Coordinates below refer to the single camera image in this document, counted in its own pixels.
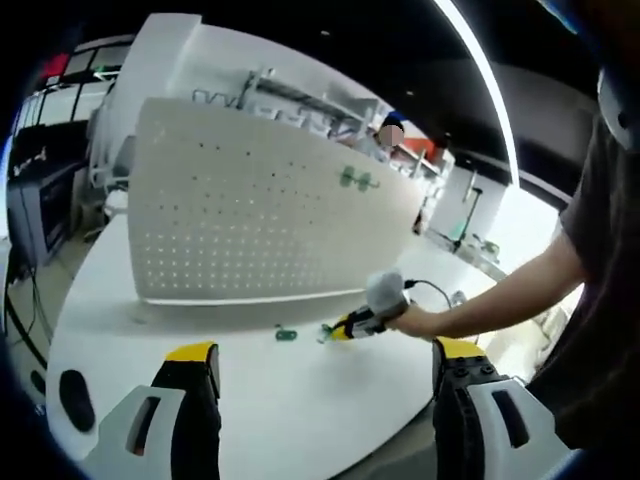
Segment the person's right hand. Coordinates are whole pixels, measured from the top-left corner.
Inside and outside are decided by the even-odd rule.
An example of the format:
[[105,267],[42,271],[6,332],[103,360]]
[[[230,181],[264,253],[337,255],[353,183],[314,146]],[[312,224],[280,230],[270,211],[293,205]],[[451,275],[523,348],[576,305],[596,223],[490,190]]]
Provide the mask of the person's right hand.
[[436,336],[438,315],[411,305],[403,314],[386,322],[386,328],[413,338],[431,340]]

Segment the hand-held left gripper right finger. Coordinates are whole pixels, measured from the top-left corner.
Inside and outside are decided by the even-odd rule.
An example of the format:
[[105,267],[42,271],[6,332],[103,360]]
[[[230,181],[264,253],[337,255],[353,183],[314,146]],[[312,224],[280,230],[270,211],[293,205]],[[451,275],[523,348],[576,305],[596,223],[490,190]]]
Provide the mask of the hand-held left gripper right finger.
[[464,340],[433,341],[439,479],[553,479],[569,462],[553,414]]

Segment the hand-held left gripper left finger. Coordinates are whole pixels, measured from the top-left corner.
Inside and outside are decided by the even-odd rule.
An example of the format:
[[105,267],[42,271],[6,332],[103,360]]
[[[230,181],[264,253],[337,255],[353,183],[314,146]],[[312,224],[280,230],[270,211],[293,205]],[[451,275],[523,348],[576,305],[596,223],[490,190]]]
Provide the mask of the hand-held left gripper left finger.
[[218,479],[219,349],[212,341],[170,352],[149,385],[101,421],[83,460],[91,479]]

